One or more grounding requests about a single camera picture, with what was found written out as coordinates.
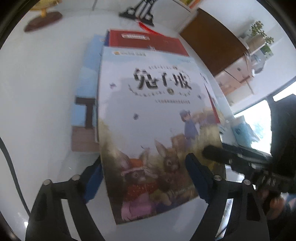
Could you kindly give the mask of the person's hand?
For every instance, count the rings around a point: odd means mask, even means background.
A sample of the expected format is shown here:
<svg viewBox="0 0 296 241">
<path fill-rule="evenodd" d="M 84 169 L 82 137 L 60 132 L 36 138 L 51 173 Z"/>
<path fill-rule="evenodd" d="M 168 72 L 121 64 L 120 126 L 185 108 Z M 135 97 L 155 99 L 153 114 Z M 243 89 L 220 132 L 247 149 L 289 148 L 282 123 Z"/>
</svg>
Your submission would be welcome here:
<svg viewBox="0 0 296 241">
<path fill-rule="evenodd" d="M 264 214 L 269 220 L 278 218 L 287 205 L 286 200 L 281 195 L 270 197 L 268 190 L 259 190 L 257 196 L 262 204 Z"/>
</svg>

